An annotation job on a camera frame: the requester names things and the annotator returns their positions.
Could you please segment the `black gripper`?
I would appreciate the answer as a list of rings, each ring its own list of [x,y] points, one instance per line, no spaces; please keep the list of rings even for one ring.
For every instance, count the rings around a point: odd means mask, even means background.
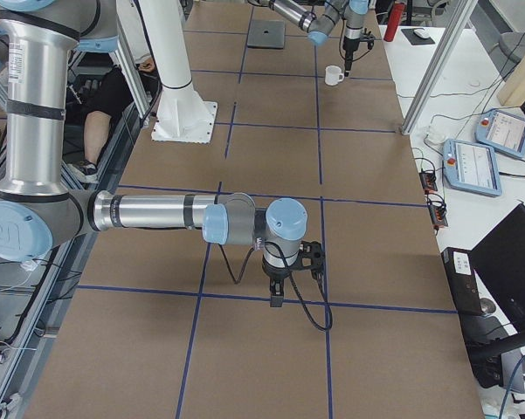
[[[270,265],[267,261],[262,262],[264,273],[269,277],[270,307],[282,307],[285,297],[286,268],[278,268]]]
[[[355,52],[358,50],[358,39],[344,37],[342,48],[344,50],[344,64],[349,66],[349,68],[347,66],[344,67],[344,76],[349,76],[352,71]]]

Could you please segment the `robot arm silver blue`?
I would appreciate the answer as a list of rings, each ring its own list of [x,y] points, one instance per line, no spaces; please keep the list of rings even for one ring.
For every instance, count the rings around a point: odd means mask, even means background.
[[[348,77],[352,64],[366,55],[355,58],[355,53],[361,43],[367,45],[370,52],[374,47],[375,37],[371,31],[363,27],[364,19],[369,11],[368,1],[325,1],[324,12],[317,17],[313,11],[306,10],[295,1],[253,1],[253,6],[266,7],[296,24],[307,33],[308,39],[314,45],[322,45],[339,21],[342,21],[342,46],[340,48],[343,59],[344,76]]]
[[[107,191],[85,192],[65,187],[60,163],[66,117],[69,52],[113,52],[119,46],[116,1],[0,1],[0,25],[9,37],[8,121],[5,176],[0,180],[0,258],[24,262],[57,244],[111,228],[201,230],[208,243],[251,244],[248,258],[264,246],[263,270],[270,278],[270,304],[281,306],[284,279],[303,269],[301,239],[307,212],[301,203],[280,198],[257,209],[246,194],[227,197],[124,196]],[[143,23],[151,40],[162,82],[161,115],[156,141],[208,142],[217,104],[202,101],[195,91],[183,42],[177,29],[180,5],[146,1]],[[96,166],[107,140],[111,114],[120,114],[131,96],[114,101],[109,88],[126,87],[123,76],[109,74],[86,121],[86,160],[68,167],[83,183],[96,183]]]

